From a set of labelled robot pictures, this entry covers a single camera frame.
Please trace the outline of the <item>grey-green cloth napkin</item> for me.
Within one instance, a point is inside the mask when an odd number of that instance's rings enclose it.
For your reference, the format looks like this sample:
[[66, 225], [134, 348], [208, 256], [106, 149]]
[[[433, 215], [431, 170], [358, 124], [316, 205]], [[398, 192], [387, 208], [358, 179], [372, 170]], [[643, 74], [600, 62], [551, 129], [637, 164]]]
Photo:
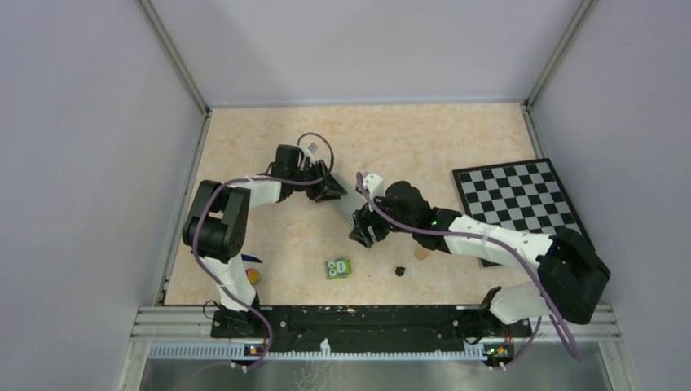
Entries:
[[352, 229], [354, 227], [353, 213], [360, 210], [366, 204], [366, 200], [358, 193], [355, 184], [351, 180], [339, 173], [333, 173], [332, 176], [346, 189], [346, 194], [337, 200], [332, 200], [330, 204], [345, 224]]

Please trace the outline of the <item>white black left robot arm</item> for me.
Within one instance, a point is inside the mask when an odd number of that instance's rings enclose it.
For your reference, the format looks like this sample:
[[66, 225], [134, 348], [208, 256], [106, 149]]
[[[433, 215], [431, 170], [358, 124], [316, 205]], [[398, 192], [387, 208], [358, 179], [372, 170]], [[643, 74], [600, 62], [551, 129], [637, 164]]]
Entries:
[[262, 316], [251, 308], [257, 292], [241, 256], [250, 209], [278, 204], [295, 192], [305, 193], [315, 203], [340, 199], [347, 191], [332, 176], [334, 164], [334, 156], [318, 160], [306, 147], [281, 144], [264, 173], [199, 183], [182, 240], [217, 285], [221, 307], [233, 311], [230, 325], [241, 336], [256, 334], [262, 323]]

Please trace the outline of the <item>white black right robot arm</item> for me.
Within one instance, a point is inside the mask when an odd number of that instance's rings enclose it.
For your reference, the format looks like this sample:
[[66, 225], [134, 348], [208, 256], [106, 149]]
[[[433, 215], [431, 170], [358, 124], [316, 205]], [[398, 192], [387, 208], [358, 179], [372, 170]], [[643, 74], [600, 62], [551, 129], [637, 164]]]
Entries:
[[489, 336], [500, 335], [511, 323], [544, 315], [588, 324], [610, 281], [610, 269], [594, 247], [570, 228], [543, 234], [491, 225], [430, 206], [407, 181], [387, 187], [377, 174], [358, 174], [356, 190], [365, 203], [353, 213], [349, 237], [365, 248], [400, 232], [426, 250], [482, 258], [528, 275], [527, 283], [487, 293], [478, 326]]

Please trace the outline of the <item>green owl toy block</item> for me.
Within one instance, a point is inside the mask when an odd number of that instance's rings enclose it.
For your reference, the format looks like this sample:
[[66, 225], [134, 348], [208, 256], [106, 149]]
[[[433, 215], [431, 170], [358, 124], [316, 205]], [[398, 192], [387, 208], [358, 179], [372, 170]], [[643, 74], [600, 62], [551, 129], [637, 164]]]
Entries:
[[339, 257], [324, 263], [327, 280], [345, 279], [353, 272], [351, 261], [345, 257]]

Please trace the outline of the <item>small tan wooden block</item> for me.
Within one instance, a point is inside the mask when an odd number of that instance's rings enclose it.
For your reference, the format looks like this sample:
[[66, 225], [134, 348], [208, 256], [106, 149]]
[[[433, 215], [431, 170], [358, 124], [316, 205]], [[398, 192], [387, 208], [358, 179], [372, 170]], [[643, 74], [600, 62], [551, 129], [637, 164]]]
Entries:
[[418, 261], [423, 261], [429, 257], [430, 251], [426, 248], [418, 248], [415, 250], [414, 255]]

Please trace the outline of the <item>blue pen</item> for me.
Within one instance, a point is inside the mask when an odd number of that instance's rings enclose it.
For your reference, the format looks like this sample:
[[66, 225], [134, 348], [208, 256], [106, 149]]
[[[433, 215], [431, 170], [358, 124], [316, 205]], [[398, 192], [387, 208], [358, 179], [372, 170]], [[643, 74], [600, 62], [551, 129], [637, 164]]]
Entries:
[[241, 260], [243, 262], [252, 262], [252, 263], [259, 263], [259, 264], [262, 263], [261, 259], [254, 257], [254, 256], [250, 256], [248, 254], [241, 254]]

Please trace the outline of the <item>red yellow ball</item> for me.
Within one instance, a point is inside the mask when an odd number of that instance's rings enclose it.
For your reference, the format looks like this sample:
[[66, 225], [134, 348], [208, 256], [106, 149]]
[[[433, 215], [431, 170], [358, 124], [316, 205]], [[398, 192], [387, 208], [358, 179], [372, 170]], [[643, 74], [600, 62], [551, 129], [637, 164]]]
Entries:
[[252, 286], [257, 286], [262, 281], [262, 274], [254, 268], [247, 269], [245, 273]]

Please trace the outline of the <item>black white checkerboard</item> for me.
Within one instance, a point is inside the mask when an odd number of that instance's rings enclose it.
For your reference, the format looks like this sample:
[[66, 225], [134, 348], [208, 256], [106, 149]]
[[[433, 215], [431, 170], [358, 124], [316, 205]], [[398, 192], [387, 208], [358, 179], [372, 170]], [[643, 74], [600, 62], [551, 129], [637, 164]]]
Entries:
[[454, 169], [452, 177], [464, 215], [475, 221], [461, 232], [498, 234], [504, 228], [552, 236], [571, 229], [592, 244], [549, 159]]

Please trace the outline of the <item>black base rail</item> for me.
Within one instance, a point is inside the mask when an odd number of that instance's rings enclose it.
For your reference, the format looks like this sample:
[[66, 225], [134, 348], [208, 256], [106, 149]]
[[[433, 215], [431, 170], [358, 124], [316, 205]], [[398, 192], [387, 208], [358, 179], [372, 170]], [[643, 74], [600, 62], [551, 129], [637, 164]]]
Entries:
[[528, 337], [529, 321], [505, 325], [478, 305], [276, 305], [258, 314], [219, 309], [210, 335], [270, 343], [272, 353], [457, 352], [491, 338]]

